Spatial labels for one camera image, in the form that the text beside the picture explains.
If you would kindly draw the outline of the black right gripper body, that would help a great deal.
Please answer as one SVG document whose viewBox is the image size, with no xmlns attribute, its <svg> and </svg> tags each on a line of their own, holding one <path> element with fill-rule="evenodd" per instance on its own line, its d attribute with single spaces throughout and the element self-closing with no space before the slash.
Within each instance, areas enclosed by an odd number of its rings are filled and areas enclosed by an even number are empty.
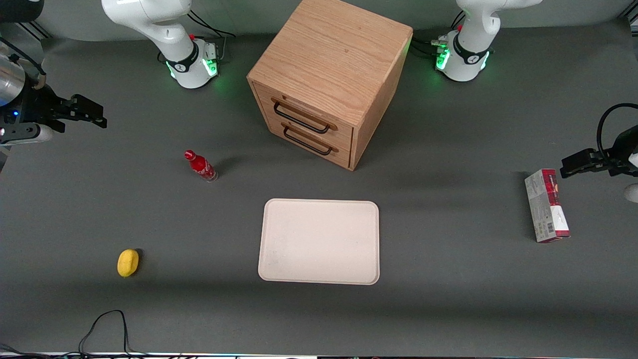
<svg viewBox="0 0 638 359">
<path fill-rule="evenodd" d="M 27 85 L 16 99 L 1 107 L 1 125 L 37 123 L 64 133 L 62 120 L 72 120 L 71 111 L 64 102 L 66 99 L 57 96 L 48 85 L 42 89 Z"/>
</svg>

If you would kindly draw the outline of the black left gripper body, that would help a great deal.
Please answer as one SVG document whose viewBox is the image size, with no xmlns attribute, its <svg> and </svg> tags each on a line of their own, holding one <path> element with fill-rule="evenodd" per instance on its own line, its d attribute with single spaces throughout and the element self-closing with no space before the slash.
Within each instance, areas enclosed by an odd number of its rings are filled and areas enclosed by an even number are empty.
<svg viewBox="0 0 638 359">
<path fill-rule="evenodd" d="M 633 126 L 620 133 L 613 145 L 604 150 L 606 166 L 611 177 L 618 175 L 638 177 L 637 165 L 631 161 L 631 158 L 637 161 L 637 146 L 638 126 Z"/>
</svg>

